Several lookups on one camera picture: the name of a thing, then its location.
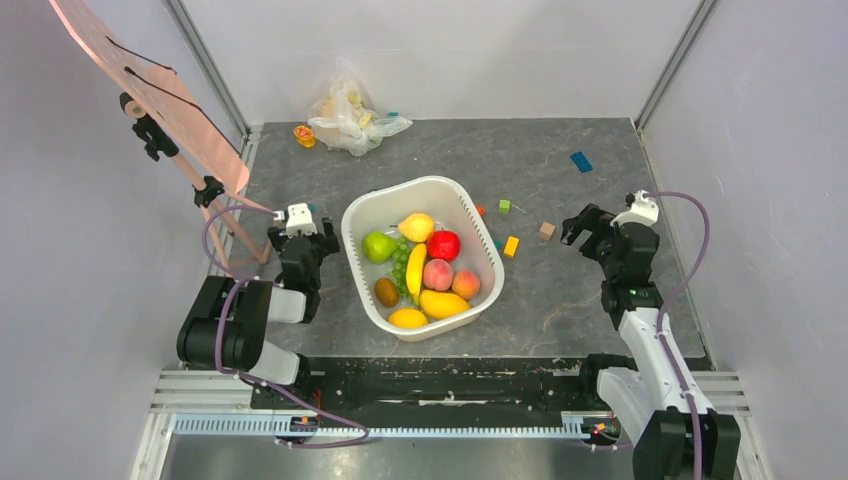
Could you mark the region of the white plastic basket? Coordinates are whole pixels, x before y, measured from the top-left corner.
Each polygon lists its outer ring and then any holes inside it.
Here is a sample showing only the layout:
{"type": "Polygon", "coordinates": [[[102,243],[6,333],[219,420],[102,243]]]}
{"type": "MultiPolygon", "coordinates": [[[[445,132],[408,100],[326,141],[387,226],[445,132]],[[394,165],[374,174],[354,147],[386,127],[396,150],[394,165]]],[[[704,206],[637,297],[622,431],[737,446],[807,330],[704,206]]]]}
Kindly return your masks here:
{"type": "Polygon", "coordinates": [[[418,342],[465,326],[476,320],[500,295],[505,272],[494,241],[468,192],[458,182],[442,176],[424,176],[364,194],[345,210],[341,221],[343,246],[360,300],[370,322],[406,342],[418,342]],[[406,329],[388,321],[390,310],[373,296],[376,281],[386,267],[365,258],[362,241],[372,231],[395,236],[394,227],[413,213],[431,215],[437,227],[458,234],[462,248],[458,266],[470,269],[481,279],[479,295],[470,309],[427,326],[406,329]]]}

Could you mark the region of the clear plastic bag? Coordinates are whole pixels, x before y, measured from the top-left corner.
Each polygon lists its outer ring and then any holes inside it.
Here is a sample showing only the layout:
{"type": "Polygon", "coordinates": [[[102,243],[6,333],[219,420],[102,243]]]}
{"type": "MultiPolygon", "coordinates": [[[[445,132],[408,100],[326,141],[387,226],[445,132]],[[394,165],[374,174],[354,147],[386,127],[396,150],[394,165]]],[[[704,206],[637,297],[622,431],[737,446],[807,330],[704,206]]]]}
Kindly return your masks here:
{"type": "Polygon", "coordinates": [[[361,157],[384,139],[409,129],[413,121],[402,116],[384,117],[369,108],[352,65],[339,58],[326,93],[308,111],[307,125],[316,140],[329,149],[361,157]]]}

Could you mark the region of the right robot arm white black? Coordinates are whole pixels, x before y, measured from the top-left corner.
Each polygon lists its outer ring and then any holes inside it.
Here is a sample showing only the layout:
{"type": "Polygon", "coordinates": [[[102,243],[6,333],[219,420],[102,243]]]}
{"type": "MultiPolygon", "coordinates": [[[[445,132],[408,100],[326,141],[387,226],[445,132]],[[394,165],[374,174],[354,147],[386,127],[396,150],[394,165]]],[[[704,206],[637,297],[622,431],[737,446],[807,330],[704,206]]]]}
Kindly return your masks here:
{"type": "Polygon", "coordinates": [[[632,355],[589,356],[577,382],[578,396],[591,408],[608,404],[617,415],[634,445],[635,478],[675,477],[692,459],[694,478],[731,479],[741,430],[698,387],[651,279],[660,246],[652,228],[657,210],[651,201],[634,202],[614,215],[588,204],[562,224],[566,245],[583,232],[590,234],[579,251],[601,267],[603,310],[632,355]]]}

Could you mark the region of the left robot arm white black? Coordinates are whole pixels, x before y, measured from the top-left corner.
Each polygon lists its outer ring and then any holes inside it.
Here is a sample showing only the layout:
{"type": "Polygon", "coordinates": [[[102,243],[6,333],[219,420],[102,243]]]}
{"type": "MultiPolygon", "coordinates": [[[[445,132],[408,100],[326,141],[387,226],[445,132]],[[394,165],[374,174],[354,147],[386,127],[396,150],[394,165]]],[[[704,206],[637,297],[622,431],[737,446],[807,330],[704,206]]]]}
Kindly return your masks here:
{"type": "Polygon", "coordinates": [[[282,267],[273,282],[252,280],[231,294],[233,278],[207,277],[177,335],[178,358],[191,366],[222,366],[273,382],[288,406],[306,405],[314,394],[308,361],[270,343],[266,333],[271,323],[308,324],[314,319],[321,302],[323,260],[340,251],[328,217],[322,227],[311,235],[269,229],[282,267]]]}

